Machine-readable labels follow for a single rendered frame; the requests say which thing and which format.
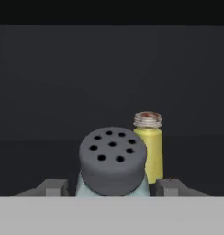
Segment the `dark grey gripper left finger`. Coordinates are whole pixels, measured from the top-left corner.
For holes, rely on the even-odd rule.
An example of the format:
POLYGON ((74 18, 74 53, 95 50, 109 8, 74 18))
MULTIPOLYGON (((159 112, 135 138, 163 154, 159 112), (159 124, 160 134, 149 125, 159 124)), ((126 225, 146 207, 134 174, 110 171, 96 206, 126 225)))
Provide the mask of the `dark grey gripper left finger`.
POLYGON ((17 194, 17 196, 68 196, 67 179, 46 179, 36 188, 17 194))

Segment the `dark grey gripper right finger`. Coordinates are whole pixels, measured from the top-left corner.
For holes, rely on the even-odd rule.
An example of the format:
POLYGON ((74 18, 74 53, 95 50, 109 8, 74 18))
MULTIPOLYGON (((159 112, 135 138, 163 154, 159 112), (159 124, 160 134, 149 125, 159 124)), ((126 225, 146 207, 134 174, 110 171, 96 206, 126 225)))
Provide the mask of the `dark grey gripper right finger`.
POLYGON ((179 179, 162 179, 156 181, 156 196, 208 197, 208 194, 187 187, 179 179))

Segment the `grey-capped pale blue shaker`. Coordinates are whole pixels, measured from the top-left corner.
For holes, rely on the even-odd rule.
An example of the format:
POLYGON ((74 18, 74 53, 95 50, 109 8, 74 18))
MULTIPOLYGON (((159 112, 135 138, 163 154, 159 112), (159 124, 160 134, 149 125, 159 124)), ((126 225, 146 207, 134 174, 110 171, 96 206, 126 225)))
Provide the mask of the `grey-capped pale blue shaker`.
POLYGON ((150 196, 143 140, 133 131, 107 127, 90 132, 79 148, 78 197, 150 196))

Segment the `yellow condiment bottle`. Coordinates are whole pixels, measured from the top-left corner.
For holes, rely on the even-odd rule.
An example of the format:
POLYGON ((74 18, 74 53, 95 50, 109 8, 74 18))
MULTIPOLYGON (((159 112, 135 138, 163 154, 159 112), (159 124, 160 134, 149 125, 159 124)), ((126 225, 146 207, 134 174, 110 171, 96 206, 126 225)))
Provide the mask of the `yellow condiment bottle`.
POLYGON ((147 148, 145 171, 149 184, 163 179, 162 116, 151 111, 139 112, 134 117, 134 132, 147 148))

